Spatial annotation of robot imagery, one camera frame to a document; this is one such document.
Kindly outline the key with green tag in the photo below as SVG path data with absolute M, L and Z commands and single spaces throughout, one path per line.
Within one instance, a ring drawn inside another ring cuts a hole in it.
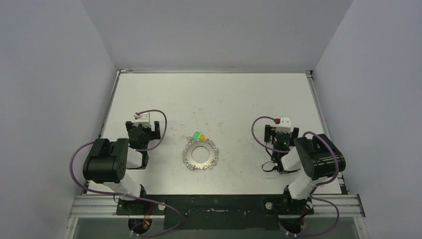
M 200 135 L 201 135 L 200 132 L 196 131 L 190 136 L 183 135 L 182 137 L 185 138 L 188 141 L 192 141 L 192 140 L 198 140 Z

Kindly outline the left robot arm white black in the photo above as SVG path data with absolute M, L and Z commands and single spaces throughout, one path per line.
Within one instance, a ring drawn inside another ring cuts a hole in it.
M 145 169 L 149 142 L 159 140 L 160 123 L 127 121 L 127 138 L 110 141 L 96 139 L 83 165 L 83 176 L 88 181 L 102 184 L 118 197 L 118 215 L 140 215 L 152 210 L 152 203 L 140 183 L 127 174 L 128 169 Z

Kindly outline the metal disc with key rings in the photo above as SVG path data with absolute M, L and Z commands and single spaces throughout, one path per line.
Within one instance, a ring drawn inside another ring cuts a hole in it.
M 193 157 L 193 152 L 199 147 L 205 148 L 208 152 L 208 158 L 204 162 L 198 162 Z M 217 165 L 218 160 L 219 149 L 216 147 L 215 143 L 208 138 L 202 141 L 190 140 L 182 151 L 183 164 L 191 171 L 206 171 L 208 169 L 213 169 Z

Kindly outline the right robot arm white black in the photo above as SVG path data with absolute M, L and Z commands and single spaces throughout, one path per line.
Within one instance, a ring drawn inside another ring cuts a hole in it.
M 313 134 L 307 138 L 305 133 L 299 137 L 296 127 L 287 132 L 267 124 L 264 142 L 273 164 L 270 172 L 297 174 L 281 197 L 266 200 L 264 210 L 267 214 L 311 213 L 311 194 L 318 186 L 330 183 L 346 167 L 344 156 L 325 134 Z

